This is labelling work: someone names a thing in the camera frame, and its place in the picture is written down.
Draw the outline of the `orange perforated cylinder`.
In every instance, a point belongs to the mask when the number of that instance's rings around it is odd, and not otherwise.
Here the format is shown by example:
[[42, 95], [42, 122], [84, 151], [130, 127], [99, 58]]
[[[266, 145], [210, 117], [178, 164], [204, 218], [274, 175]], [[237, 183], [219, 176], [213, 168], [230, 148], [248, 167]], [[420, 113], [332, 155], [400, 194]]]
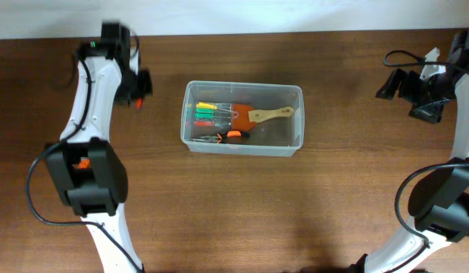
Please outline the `orange perforated cylinder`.
[[76, 169], [88, 169], [91, 168], [91, 161], [89, 158], [81, 158], [77, 164]]

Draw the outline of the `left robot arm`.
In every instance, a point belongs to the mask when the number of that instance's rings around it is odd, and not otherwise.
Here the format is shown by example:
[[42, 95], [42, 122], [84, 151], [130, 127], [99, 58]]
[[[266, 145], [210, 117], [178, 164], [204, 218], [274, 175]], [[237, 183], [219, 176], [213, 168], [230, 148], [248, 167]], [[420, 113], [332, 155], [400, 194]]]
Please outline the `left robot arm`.
[[97, 41], [75, 52], [78, 84], [60, 140], [42, 160], [59, 199], [86, 227], [106, 272], [143, 272], [125, 216], [127, 170], [110, 143], [114, 105], [141, 108], [152, 94], [150, 73], [140, 67], [139, 37], [118, 21], [105, 21]]

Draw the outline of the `small orange-handled cutters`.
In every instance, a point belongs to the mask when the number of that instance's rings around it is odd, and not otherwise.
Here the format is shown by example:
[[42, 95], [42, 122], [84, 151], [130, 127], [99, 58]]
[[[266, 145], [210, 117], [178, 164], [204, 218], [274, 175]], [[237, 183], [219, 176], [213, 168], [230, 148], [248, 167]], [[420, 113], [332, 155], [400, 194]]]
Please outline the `small orange-handled cutters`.
[[138, 98], [138, 99], [136, 100], [136, 108], [137, 108], [137, 109], [141, 109], [141, 108], [142, 108], [142, 105], [143, 105], [143, 100], [142, 100], [142, 98]]

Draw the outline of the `orange black long-nose pliers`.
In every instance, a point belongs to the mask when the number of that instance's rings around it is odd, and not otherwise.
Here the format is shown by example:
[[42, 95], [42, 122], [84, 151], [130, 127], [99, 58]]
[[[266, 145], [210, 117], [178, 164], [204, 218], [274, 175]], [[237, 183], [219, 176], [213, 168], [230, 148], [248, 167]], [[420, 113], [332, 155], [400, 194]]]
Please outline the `orange black long-nose pliers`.
[[240, 130], [230, 130], [224, 133], [217, 133], [215, 135], [196, 136], [191, 141], [200, 143], [227, 143], [231, 139], [248, 139], [250, 133]]

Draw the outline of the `orange scraper wooden handle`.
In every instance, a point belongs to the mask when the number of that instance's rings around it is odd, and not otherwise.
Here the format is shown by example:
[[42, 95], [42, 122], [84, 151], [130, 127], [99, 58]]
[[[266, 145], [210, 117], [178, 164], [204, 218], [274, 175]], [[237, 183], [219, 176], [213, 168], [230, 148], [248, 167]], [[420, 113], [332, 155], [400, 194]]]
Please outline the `orange scraper wooden handle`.
[[274, 118], [290, 118], [294, 113], [293, 108], [289, 106], [272, 110], [254, 109], [244, 104], [232, 104], [232, 106], [236, 115], [232, 117], [231, 129], [245, 132], [253, 129], [258, 123]]

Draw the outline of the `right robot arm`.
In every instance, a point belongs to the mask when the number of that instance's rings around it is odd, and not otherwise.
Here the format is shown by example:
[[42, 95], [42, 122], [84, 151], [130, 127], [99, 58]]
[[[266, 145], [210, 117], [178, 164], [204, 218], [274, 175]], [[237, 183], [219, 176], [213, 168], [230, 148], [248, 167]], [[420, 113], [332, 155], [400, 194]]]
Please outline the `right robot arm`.
[[437, 250], [469, 237], [469, 28], [454, 36], [446, 61], [438, 57], [438, 49], [415, 56], [420, 73], [383, 60], [394, 71], [377, 98], [403, 98], [411, 103], [409, 116], [431, 124], [439, 123], [445, 104], [455, 101], [455, 138], [447, 162], [405, 178], [394, 201], [400, 229], [384, 246], [350, 265], [350, 272], [414, 272]]

